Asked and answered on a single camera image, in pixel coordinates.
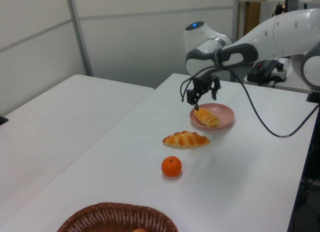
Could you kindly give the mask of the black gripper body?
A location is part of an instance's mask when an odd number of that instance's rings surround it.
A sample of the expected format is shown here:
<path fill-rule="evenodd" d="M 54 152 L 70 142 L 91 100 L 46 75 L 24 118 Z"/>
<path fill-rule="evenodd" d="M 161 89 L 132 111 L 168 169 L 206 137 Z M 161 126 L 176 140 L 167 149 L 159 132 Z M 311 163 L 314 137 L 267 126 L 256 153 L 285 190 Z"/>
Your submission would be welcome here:
<path fill-rule="evenodd" d="M 208 75 L 208 76 L 200 76 L 195 77 L 193 79 L 193 86 L 196 92 L 208 92 L 212 91 L 214 87 L 212 87 L 213 82 L 215 81 L 215 75 Z"/>

